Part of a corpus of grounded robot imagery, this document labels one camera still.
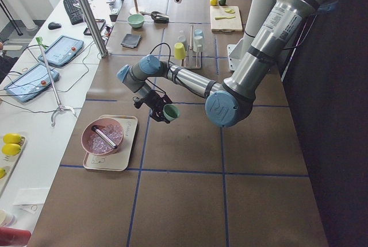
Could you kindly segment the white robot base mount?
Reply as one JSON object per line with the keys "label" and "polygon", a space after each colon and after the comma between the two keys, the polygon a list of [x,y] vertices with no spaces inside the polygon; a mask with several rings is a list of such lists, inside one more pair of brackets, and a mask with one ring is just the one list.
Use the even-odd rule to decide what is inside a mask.
{"label": "white robot base mount", "polygon": [[260,57],[263,63],[267,63],[267,70],[271,68],[274,62],[267,54],[262,53],[271,51],[271,42],[274,40],[274,37],[268,30],[262,30],[260,33],[261,40],[256,40],[256,44],[252,44],[254,37],[245,31],[244,36],[237,44],[229,44],[227,46],[229,69],[231,71],[235,71],[237,69],[239,64],[243,61],[244,55],[251,46],[251,52]]}

